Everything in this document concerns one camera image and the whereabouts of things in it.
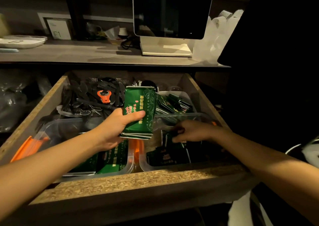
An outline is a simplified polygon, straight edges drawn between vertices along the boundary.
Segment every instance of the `open drawer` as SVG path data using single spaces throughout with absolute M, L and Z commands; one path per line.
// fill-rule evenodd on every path
M 130 71 L 73 71 L 78 77 L 120 77 L 152 80 L 167 87 L 179 86 L 197 112 L 208 114 L 228 127 L 188 74 Z M 10 162 L 22 143 L 35 135 L 39 120 L 61 103 L 68 83 L 62 76 L 0 149 L 0 164 Z M 197 170 L 158 170 L 59 183 L 44 190 L 5 224 L 106 225 L 135 218 L 208 206 L 239 199 L 257 184 L 241 164 L 216 165 Z

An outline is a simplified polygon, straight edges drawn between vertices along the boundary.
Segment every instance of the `computer screen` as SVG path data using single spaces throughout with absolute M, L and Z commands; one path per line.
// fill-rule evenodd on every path
M 202 39 L 212 0 L 133 0 L 138 36 Z

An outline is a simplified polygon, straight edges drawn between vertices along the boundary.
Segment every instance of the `countertop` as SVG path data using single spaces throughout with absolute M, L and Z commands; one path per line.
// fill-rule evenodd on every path
M 106 41 L 47 40 L 42 46 L 1 53 L 0 63 L 95 63 L 145 66 L 227 68 L 220 64 L 198 62 L 191 57 L 144 56 L 140 50 L 123 49 Z

